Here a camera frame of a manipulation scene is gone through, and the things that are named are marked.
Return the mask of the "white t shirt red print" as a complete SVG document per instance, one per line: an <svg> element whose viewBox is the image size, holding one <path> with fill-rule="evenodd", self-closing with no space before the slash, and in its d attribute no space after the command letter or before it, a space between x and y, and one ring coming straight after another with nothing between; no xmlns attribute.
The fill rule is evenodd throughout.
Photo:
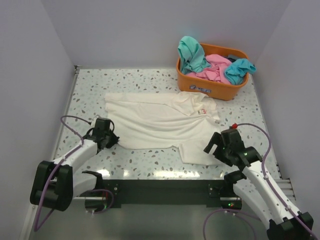
<svg viewBox="0 0 320 240"><path fill-rule="evenodd" d="M220 132L215 100L200 92L106 93L105 110L119 145L130 150L178 148L184 164L219 166L205 153Z"/></svg>

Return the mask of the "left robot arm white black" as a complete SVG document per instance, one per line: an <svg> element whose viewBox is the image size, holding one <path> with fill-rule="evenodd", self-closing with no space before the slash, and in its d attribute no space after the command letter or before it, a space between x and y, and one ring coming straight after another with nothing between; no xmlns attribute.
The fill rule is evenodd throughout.
<svg viewBox="0 0 320 240"><path fill-rule="evenodd" d="M61 157L39 163L29 198L33 205L61 212L69 207L74 197L74 173L87 160L103 149L110 149L119 141L114 133L115 124L109 118L97 117L92 122L82 119L90 125L82 136L66 124L65 117L60 118L61 123L79 137L80 141Z"/></svg>

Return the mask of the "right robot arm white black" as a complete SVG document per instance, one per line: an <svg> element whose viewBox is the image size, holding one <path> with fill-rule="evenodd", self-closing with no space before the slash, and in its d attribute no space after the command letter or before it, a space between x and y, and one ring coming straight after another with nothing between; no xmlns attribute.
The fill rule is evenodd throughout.
<svg viewBox="0 0 320 240"><path fill-rule="evenodd" d="M314 220L285 195L266 168L266 158L250 146L245 147L234 125L220 133L215 132L205 153L212 153L220 162L232 167L224 176L223 193L233 192L244 200L264 224L270 240L315 240Z"/></svg>

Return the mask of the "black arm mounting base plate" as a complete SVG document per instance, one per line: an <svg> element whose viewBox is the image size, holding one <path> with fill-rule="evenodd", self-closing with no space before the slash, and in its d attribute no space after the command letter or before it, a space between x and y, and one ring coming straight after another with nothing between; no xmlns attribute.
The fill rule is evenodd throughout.
<svg viewBox="0 0 320 240"><path fill-rule="evenodd" d="M124 180L106 179L109 193L82 193L90 208L122 205L205 205L208 208L240 210L242 199L226 186L224 180Z"/></svg>

